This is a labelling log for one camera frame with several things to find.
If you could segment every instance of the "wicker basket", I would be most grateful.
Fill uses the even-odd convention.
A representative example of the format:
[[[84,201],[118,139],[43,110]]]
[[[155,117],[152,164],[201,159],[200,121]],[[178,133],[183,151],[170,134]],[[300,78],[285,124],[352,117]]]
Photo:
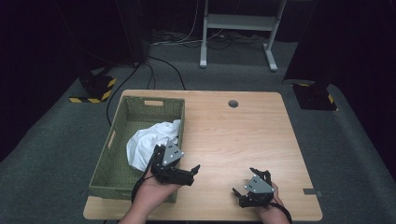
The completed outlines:
[[[138,130],[175,119],[180,119],[178,146],[182,148],[184,99],[123,96],[93,173],[91,192],[105,199],[131,199],[134,184],[143,172],[128,164],[126,145],[129,139]],[[174,203],[176,196],[175,192],[166,202]]]

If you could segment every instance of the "white shelf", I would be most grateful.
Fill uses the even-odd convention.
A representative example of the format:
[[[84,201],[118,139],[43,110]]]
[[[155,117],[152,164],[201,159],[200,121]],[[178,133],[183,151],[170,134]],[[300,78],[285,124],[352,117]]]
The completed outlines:
[[[208,14],[207,28],[272,31],[275,17]]]

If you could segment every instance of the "crumpled white fabric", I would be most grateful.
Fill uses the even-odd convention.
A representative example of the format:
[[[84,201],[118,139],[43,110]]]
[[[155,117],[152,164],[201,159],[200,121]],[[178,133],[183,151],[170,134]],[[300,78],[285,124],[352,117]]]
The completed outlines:
[[[175,119],[173,123],[157,123],[137,131],[126,145],[129,165],[144,172],[156,145],[166,145],[167,141],[177,144],[179,127],[180,119]]]

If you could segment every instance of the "gray carpet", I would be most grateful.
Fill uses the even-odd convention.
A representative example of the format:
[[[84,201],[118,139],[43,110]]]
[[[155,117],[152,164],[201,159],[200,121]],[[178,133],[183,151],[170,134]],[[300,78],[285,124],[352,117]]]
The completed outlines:
[[[217,48],[225,45],[214,41],[209,44]],[[319,223],[396,223],[395,182],[343,94],[336,87],[329,87],[337,111],[301,110],[290,85],[292,81],[282,83],[296,46],[275,42],[277,73],[269,71],[259,43],[209,49],[206,69],[199,68],[199,48],[157,46],[151,47],[149,54],[176,67],[187,90],[279,92],[314,188],[321,192],[318,200],[323,219]],[[171,66],[148,61],[154,70],[156,89],[183,90]],[[119,66],[110,71],[118,79],[115,89],[133,70]],[[110,102],[111,119],[120,93],[146,89],[149,77],[150,70],[143,64],[120,87]],[[68,102],[69,96],[81,94],[84,91],[76,80],[0,163],[0,223],[103,223],[86,220],[82,212],[109,130],[108,101]]]

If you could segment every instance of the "human hand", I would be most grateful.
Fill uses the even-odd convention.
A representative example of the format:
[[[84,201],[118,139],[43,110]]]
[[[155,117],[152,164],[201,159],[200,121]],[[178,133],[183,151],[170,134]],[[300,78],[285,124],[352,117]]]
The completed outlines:
[[[120,224],[146,223],[149,214],[163,203],[170,194],[181,187],[181,185],[175,184],[161,184],[152,176],[150,170],[148,170],[145,178],[147,179],[140,186],[131,208],[120,220]]]
[[[272,183],[272,186],[275,191],[274,199],[271,201],[271,203],[278,203],[284,206],[282,200],[279,198],[278,186],[274,182]],[[264,224],[289,224],[285,214],[280,209],[271,205],[265,207],[256,207],[256,212]]]

